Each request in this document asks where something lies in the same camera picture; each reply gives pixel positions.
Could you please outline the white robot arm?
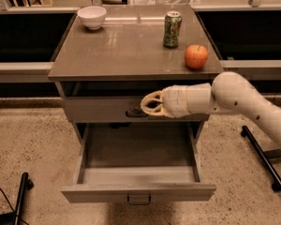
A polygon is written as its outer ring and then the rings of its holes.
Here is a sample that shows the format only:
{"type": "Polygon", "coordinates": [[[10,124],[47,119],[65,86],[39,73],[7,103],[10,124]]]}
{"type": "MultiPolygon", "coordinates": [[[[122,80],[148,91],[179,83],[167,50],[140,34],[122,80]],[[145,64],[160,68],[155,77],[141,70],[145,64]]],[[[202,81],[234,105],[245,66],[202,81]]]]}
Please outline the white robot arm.
{"type": "Polygon", "coordinates": [[[254,122],[281,149],[281,108],[243,76],[222,72],[212,83],[173,85],[145,96],[140,108],[152,116],[239,113],[254,122]]]}

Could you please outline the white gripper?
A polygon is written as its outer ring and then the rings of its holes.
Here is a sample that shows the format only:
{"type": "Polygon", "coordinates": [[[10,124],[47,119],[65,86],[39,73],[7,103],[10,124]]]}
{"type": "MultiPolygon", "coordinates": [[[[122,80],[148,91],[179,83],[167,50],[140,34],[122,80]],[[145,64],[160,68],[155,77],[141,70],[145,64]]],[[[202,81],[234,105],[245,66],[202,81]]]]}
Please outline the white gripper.
{"type": "Polygon", "coordinates": [[[146,95],[140,103],[148,115],[180,118],[189,115],[186,86],[174,85],[146,95]]]}

